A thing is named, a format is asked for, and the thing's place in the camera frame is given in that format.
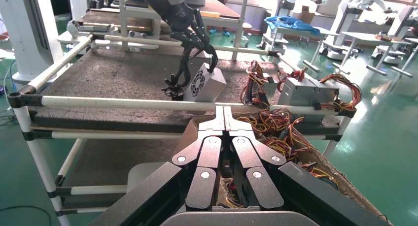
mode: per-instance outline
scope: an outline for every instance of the green floor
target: green floor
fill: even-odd
[[[215,45],[231,45],[229,39],[220,33],[211,35]],[[260,41],[259,36],[250,37],[250,48]],[[291,42],[287,54],[302,60],[311,60],[316,44],[298,47]],[[383,77],[365,68],[368,62],[365,52],[347,66],[351,75],[347,77],[360,85],[363,101],[348,127],[342,141],[334,151],[330,161],[350,179],[380,211],[397,226],[418,225],[418,148],[414,137],[418,136],[418,57],[411,63],[408,72],[415,78],[399,77],[388,70]],[[0,76],[9,69],[10,60],[0,62]],[[319,56],[315,65],[320,74],[310,75],[322,78],[335,72],[332,61]],[[349,97],[342,91],[343,97]],[[0,111],[7,108],[4,97],[0,97]],[[0,208],[15,205],[33,205],[46,209],[52,217],[52,225],[59,225],[52,205],[36,169],[29,149],[17,125],[0,127]],[[57,174],[63,163],[72,140],[47,140],[44,153],[53,174]],[[312,143],[323,151],[327,142],[313,140]],[[98,214],[69,216],[73,225],[87,225]],[[47,217],[33,209],[16,209],[0,212],[2,226],[45,226]]]

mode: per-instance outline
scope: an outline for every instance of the metal bolt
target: metal bolt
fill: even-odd
[[[260,172],[254,172],[254,173],[252,173],[252,175],[253,175],[255,178],[261,178],[261,173],[260,173]]]
[[[208,172],[203,172],[200,175],[202,178],[209,178],[210,174]]]
[[[178,160],[179,162],[185,162],[185,161],[186,161],[186,157],[184,157],[184,156],[179,156],[179,157],[177,158],[177,160]]]
[[[279,162],[280,161],[280,158],[278,156],[273,156],[272,157],[272,160],[273,161],[276,161],[276,162]]]

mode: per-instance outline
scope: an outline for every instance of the power supply unit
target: power supply unit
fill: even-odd
[[[218,68],[208,72],[209,64],[203,63],[184,93],[184,101],[215,102],[226,87],[222,71]]]

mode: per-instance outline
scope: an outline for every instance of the yellow wire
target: yellow wire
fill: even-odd
[[[338,186],[338,183],[337,183],[337,181],[333,178],[333,177],[331,177],[331,175],[329,175],[327,172],[325,172],[325,171],[323,171],[323,170],[320,170],[320,169],[318,169],[318,168],[313,168],[313,171],[318,171],[318,172],[320,172],[320,173],[323,173],[324,175],[326,175],[332,182],[334,182],[335,183],[335,185],[337,185],[337,188],[339,189],[340,188],[340,186]]]

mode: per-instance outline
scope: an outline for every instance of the person's leg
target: person's leg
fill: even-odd
[[[210,34],[213,34],[216,32],[216,27],[212,26],[212,28],[209,30]]]
[[[224,36],[230,36],[227,28],[223,28],[223,35]]]

